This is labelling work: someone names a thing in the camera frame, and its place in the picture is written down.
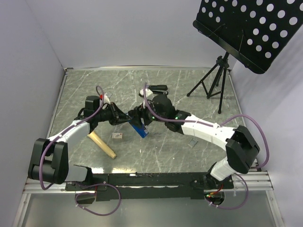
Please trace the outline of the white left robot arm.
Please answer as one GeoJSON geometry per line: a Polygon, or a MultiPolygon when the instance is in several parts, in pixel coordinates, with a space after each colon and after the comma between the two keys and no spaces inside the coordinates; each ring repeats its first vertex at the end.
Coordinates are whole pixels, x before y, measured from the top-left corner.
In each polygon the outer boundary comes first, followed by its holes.
{"type": "Polygon", "coordinates": [[[68,149],[94,131],[100,122],[118,125],[131,120],[115,103],[106,100],[103,108],[103,96],[88,96],[85,106],[74,121],[60,133],[47,139],[39,138],[34,142],[28,168],[28,178],[62,184],[67,181],[69,172],[68,149]]]}

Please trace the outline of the blue stapler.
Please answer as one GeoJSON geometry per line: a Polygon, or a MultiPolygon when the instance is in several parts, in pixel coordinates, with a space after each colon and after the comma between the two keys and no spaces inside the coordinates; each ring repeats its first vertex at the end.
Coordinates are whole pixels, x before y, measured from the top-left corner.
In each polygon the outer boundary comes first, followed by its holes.
{"type": "Polygon", "coordinates": [[[140,135],[141,138],[145,138],[147,137],[147,135],[149,134],[149,132],[147,131],[146,127],[144,126],[144,128],[136,128],[132,125],[132,118],[129,121],[129,124],[133,127],[133,129],[140,135]]]}

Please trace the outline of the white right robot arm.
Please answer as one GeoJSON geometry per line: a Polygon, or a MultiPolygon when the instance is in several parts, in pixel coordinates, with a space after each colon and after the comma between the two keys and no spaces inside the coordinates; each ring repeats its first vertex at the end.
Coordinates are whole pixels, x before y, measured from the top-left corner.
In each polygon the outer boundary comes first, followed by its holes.
{"type": "Polygon", "coordinates": [[[259,154],[260,148],[250,131],[243,125],[237,128],[220,126],[195,115],[177,110],[166,95],[157,95],[128,112],[135,126],[163,122],[172,132],[194,136],[222,148],[225,157],[208,170],[205,180],[211,188],[218,188],[234,173],[246,174],[259,154]]]}

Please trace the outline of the black stapler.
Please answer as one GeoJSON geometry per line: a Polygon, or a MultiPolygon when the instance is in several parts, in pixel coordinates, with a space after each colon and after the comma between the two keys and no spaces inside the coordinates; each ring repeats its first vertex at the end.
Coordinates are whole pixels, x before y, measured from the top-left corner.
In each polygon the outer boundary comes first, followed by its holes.
{"type": "Polygon", "coordinates": [[[157,95],[168,95],[167,85],[149,85],[148,89],[157,95]]]}

